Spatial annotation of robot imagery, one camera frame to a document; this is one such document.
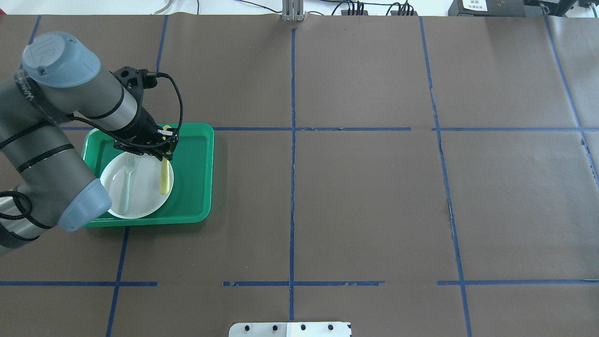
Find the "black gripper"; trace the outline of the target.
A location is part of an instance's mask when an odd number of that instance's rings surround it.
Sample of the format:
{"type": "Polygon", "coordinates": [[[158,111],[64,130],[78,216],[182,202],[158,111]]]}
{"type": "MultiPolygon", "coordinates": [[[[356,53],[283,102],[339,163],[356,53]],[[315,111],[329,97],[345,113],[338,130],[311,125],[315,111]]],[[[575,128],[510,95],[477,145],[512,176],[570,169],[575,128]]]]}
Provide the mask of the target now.
{"type": "Polygon", "coordinates": [[[168,132],[173,133],[169,135],[160,133],[162,131],[162,126],[156,124],[152,116],[141,108],[130,124],[113,132],[117,136],[113,147],[134,155],[150,155],[158,160],[165,157],[171,161],[178,144],[179,128],[167,128],[168,132]]]}

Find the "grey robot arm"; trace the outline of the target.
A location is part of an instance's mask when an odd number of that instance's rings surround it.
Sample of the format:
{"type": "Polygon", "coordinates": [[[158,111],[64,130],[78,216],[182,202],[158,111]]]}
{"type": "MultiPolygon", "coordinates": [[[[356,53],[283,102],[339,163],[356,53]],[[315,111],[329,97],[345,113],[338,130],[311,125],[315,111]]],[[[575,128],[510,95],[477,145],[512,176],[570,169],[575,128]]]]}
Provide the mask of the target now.
{"type": "Polygon", "coordinates": [[[111,199],[61,126],[81,121],[133,155],[173,159],[182,121],[164,130],[143,107],[144,90],[171,75],[125,66],[107,70],[77,37],[34,38],[21,68],[1,83],[1,151],[24,182],[1,193],[1,254],[54,227],[75,232],[106,213],[111,199]]]}

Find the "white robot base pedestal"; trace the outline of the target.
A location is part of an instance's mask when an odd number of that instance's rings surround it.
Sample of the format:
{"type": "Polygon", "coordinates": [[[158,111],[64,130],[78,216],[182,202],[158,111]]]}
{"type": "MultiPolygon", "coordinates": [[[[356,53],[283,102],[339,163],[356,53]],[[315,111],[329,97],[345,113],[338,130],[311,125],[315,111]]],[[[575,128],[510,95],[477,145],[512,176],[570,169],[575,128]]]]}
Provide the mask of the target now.
{"type": "Polygon", "coordinates": [[[238,322],[229,337],[351,337],[350,322],[238,322]]]}

